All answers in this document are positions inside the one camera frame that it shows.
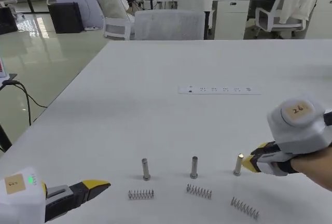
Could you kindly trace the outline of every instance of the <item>metal pin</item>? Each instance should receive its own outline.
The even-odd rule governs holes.
[[[191,179],[196,179],[197,176],[198,176],[198,174],[197,174],[197,162],[198,162],[198,157],[192,157],[191,173],[190,173]]]
[[[233,170],[234,176],[240,176],[241,175],[241,166],[242,166],[242,160],[244,158],[243,154],[238,154],[237,164],[235,165],[235,170]]]
[[[149,174],[149,167],[147,166],[147,159],[146,158],[142,159],[142,165],[143,165],[143,179],[145,181],[149,181],[151,176]]]

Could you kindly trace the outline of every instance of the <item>black cabinet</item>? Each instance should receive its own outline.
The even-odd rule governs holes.
[[[0,35],[17,31],[15,18],[9,7],[0,8]]]
[[[77,3],[56,3],[48,6],[57,34],[80,33],[84,30]]]

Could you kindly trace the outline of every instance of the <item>number label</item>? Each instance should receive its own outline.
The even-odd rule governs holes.
[[[14,194],[25,190],[25,183],[22,174],[6,177],[5,185],[7,194]]]
[[[286,112],[292,120],[297,120],[306,114],[311,113],[312,108],[306,102],[299,102],[296,105],[288,107]]]

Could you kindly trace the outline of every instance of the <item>desk drawer cabinet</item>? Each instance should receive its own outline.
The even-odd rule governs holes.
[[[218,10],[225,13],[248,13],[250,1],[219,1]]]
[[[243,39],[250,1],[219,1],[215,40]]]
[[[332,11],[332,0],[317,0],[315,11]]]
[[[332,39],[332,0],[317,0],[306,39]]]

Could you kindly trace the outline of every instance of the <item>power strip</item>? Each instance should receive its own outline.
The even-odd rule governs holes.
[[[261,95],[261,93],[252,87],[198,87],[187,86],[178,87],[180,94],[231,94],[231,95]]]

